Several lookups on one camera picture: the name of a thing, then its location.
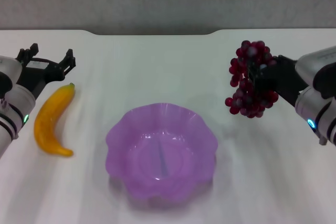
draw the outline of yellow banana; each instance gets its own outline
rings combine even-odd
[[[54,134],[56,123],[75,95],[75,85],[60,87],[49,97],[38,112],[34,124],[37,145],[46,153],[70,157],[72,150],[61,146]]]

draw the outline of table surface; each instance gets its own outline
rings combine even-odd
[[[0,55],[39,44],[77,66],[50,83],[30,120],[0,160],[0,223],[336,223],[336,148],[320,146],[307,123],[280,99],[261,119],[224,105],[229,62],[242,40],[264,40],[275,55],[298,58],[334,46],[336,29],[221,30],[204,36],[97,36],[86,31],[0,31]],[[72,158],[49,156],[33,137],[35,116],[61,85],[76,96],[57,125]],[[109,179],[108,130],[131,108],[169,102],[199,113],[219,141],[207,185],[179,206],[135,202]]]

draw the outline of red grapes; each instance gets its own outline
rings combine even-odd
[[[240,113],[248,118],[260,118],[265,108],[269,109],[278,101],[279,95],[274,91],[258,92],[248,78],[247,65],[254,62],[258,69],[277,64],[276,57],[272,56],[269,47],[263,41],[250,42],[244,40],[236,50],[237,58],[230,62],[229,72],[233,75],[230,81],[232,87],[238,87],[232,98],[225,100],[230,107],[230,113]]]

